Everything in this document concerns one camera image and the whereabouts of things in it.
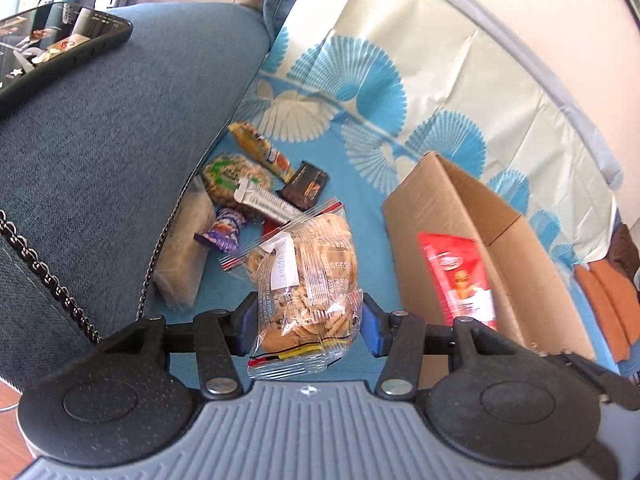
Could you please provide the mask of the beige wafer pack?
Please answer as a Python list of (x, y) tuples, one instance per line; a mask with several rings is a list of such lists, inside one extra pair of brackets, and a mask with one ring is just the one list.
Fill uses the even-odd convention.
[(208, 254), (194, 235), (204, 232), (214, 219), (214, 204), (202, 179), (195, 177), (183, 195), (153, 274), (168, 307), (194, 306)]

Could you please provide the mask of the red snack packet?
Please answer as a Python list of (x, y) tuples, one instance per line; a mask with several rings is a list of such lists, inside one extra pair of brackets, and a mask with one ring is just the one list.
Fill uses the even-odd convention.
[(480, 248), (475, 240), (422, 232), (418, 242), (435, 283), (440, 312), (446, 325), (456, 318), (475, 318), (497, 328), (494, 300)]

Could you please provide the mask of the clear bag of cookies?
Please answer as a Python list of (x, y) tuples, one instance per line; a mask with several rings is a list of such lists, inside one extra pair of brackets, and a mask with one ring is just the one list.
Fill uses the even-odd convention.
[(344, 204), (335, 197), (220, 258), (257, 292), (257, 335), (247, 374), (278, 380), (316, 374), (357, 339), (363, 290)]

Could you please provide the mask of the purple candy wrapper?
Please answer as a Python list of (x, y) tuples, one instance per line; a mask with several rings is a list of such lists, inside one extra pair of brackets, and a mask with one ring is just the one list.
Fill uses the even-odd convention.
[(240, 246), (240, 233), (246, 226), (245, 217), (235, 209), (220, 208), (212, 225), (201, 233), (195, 233), (196, 242), (207, 248), (216, 248), (224, 254), (236, 252)]

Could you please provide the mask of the white silver snack bar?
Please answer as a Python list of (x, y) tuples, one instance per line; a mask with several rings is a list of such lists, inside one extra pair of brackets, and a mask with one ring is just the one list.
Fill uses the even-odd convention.
[(233, 198), (239, 204), (249, 206), (277, 224), (288, 223), (302, 212), (273, 192), (262, 188), (247, 177), (240, 177)]

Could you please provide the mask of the green label peanut pack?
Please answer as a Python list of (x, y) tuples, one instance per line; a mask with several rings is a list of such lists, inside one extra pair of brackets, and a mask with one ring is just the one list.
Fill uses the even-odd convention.
[(239, 180), (247, 178), (268, 191), (274, 183), (273, 175), (263, 166), (244, 155), (232, 153), (214, 157), (201, 170), (201, 178), (209, 198), (217, 208), (231, 208), (247, 219), (257, 218), (258, 213), (234, 199)]

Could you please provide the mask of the dark brown chocolate bar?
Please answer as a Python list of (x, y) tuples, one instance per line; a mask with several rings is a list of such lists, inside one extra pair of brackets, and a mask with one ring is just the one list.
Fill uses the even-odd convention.
[(300, 211), (306, 211), (317, 205), (329, 180), (324, 170), (303, 160), (291, 180), (284, 188), (277, 190), (277, 196)]

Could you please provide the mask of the yellow snack bar wrapper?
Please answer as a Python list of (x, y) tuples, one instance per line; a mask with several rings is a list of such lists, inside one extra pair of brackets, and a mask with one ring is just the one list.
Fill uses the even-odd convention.
[(249, 122), (232, 122), (228, 130), (240, 148), (284, 183), (295, 174), (290, 160)]

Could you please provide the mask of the orange cushion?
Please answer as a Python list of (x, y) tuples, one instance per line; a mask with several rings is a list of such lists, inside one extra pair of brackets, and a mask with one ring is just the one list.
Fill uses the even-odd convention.
[(615, 363), (630, 358), (639, 340), (639, 301), (629, 278), (608, 260), (574, 267), (574, 277), (596, 317)]

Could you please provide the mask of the dark brown cushion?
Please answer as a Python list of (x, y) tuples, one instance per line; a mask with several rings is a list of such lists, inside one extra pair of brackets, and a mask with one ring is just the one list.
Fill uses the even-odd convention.
[(634, 280), (640, 266), (639, 251), (626, 224), (621, 223), (614, 230), (606, 260), (626, 278)]

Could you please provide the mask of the blue floral sofa cover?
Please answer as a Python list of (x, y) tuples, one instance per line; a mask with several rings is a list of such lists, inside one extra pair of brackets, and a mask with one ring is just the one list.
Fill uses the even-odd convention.
[(499, 330), (616, 370), (575, 271), (622, 170), (555, 74), (474, 0), (295, 0), (234, 118), (326, 170), (360, 284), (442, 322), (422, 232), (474, 238)]

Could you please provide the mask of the black smartphone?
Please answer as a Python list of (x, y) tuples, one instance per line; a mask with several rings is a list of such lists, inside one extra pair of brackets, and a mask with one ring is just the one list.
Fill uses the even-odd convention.
[(1, 21), (1, 116), (51, 81), (127, 42), (134, 25), (73, 2), (54, 2)]

